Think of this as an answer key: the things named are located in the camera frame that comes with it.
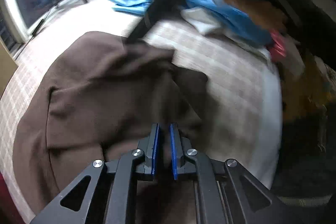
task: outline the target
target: beige panel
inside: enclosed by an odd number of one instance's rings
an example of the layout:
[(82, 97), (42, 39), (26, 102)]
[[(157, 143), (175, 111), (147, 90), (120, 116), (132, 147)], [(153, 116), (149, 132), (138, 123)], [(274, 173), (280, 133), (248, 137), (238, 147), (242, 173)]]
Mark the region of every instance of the beige panel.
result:
[(0, 38), (0, 97), (16, 69), (17, 64), (11, 58), (7, 47)]

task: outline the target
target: red object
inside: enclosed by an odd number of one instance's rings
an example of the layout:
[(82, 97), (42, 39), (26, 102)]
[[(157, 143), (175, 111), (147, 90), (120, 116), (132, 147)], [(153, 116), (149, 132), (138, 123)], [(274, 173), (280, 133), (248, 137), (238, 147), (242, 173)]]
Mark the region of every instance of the red object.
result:
[(0, 218), (1, 223), (25, 224), (19, 212), (14, 205), (11, 195), (8, 192), (7, 185), (0, 173)]
[(272, 47), (268, 47), (273, 62), (279, 62), (286, 57), (286, 49), (283, 36), (276, 30), (270, 31), (271, 37), (274, 41)]

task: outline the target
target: silver screw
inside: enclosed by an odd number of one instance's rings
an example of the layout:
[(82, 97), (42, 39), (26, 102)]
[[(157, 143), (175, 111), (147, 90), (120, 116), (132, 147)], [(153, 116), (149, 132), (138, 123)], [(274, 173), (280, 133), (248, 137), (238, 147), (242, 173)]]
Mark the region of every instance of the silver screw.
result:
[(101, 167), (102, 165), (103, 165), (103, 161), (102, 160), (95, 160), (93, 163), (92, 163), (92, 165), (93, 165), (93, 167), (96, 167), (96, 168), (98, 168), (98, 167)]
[(189, 156), (195, 156), (195, 155), (197, 155), (197, 150), (194, 149), (194, 148), (188, 149), (187, 154)]
[(236, 167), (237, 166), (237, 161), (233, 160), (233, 159), (230, 159), (226, 162), (226, 164), (230, 167)]
[(141, 149), (134, 149), (132, 151), (133, 156), (141, 156), (143, 154), (143, 151)]

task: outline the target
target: brown cloth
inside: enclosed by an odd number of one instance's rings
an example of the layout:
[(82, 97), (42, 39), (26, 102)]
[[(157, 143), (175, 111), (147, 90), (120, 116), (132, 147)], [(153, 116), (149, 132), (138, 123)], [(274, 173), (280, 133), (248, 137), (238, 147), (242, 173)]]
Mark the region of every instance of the brown cloth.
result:
[(191, 141), (197, 138), (207, 76), (173, 65), (173, 54), (88, 32), (56, 59), (13, 148), (16, 180), (35, 214), (94, 160), (136, 148), (153, 122), (177, 122)]

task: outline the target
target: light blue fabric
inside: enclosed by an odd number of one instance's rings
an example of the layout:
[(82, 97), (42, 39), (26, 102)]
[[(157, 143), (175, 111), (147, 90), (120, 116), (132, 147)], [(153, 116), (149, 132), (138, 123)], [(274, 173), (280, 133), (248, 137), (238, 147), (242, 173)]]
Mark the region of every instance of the light blue fabric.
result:
[[(152, 0), (110, 0), (115, 11), (144, 15)], [(223, 0), (185, 0), (187, 8), (202, 6), (209, 9), (220, 22), (237, 35), (250, 41), (251, 46), (261, 47), (273, 42), (270, 33), (255, 25), (248, 15), (227, 5)]]

